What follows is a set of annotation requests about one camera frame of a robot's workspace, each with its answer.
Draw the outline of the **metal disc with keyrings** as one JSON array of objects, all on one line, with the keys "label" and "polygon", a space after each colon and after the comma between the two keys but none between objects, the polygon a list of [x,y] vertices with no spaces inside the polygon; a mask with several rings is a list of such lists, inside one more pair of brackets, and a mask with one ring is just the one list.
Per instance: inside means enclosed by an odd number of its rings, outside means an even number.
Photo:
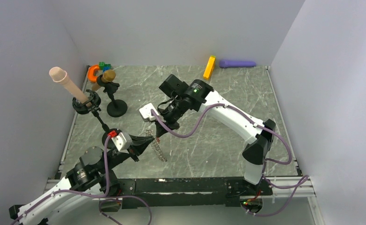
[{"label": "metal disc with keyrings", "polygon": [[165,156],[165,154],[163,153],[161,147],[160,147],[160,143],[156,142],[156,136],[153,134],[153,131],[151,129],[146,130],[145,134],[147,136],[153,136],[155,138],[155,140],[151,143],[151,147],[153,149],[153,151],[155,152],[157,158],[161,161],[161,162],[167,162],[167,157]]}]

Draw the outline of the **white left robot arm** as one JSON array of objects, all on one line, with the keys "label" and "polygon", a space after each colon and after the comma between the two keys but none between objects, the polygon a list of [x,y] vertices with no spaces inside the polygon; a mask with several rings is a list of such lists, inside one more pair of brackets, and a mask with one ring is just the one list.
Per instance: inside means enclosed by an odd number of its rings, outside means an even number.
[{"label": "white left robot arm", "polygon": [[46,225],[70,212],[85,200],[116,198],[123,184],[113,168],[138,157],[154,141],[153,136],[132,136],[112,131],[104,148],[93,146],[52,188],[26,205],[13,205],[9,214],[14,225]]}]

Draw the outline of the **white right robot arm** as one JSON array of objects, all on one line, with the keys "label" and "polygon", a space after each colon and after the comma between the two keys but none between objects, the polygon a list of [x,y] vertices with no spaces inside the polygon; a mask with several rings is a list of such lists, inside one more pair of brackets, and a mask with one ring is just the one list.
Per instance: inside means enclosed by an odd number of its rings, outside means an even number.
[{"label": "white right robot arm", "polygon": [[166,109],[151,109],[157,136],[179,128],[178,120],[188,111],[209,115],[240,135],[247,143],[242,151],[246,160],[243,189],[249,195],[261,189],[261,178],[267,153],[273,143],[275,122],[262,121],[235,107],[206,82],[195,79],[191,84],[171,74],[159,87],[168,97]]}]

